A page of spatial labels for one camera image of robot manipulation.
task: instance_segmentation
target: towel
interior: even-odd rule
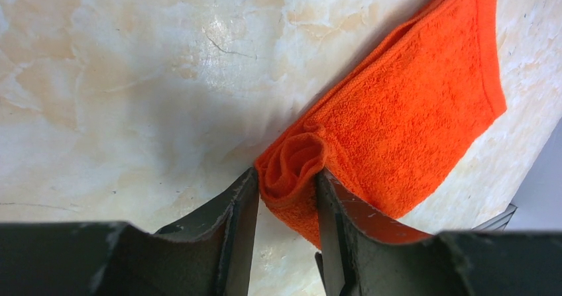
[[[432,194],[506,110],[496,0],[431,0],[255,164],[260,194],[320,247],[313,177],[329,169],[392,218]]]

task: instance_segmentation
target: marble surface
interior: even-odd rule
[[[427,0],[0,0],[0,221],[154,231],[229,185]],[[508,112],[402,218],[502,211],[562,116],[562,0],[498,0]],[[251,295],[323,295],[260,206]]]

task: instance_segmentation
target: towel fold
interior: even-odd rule
[[[431,0],[255,162],[267,207],[320,245],[313,176],[329,169],[399,218],[506,110],[496,0]]]

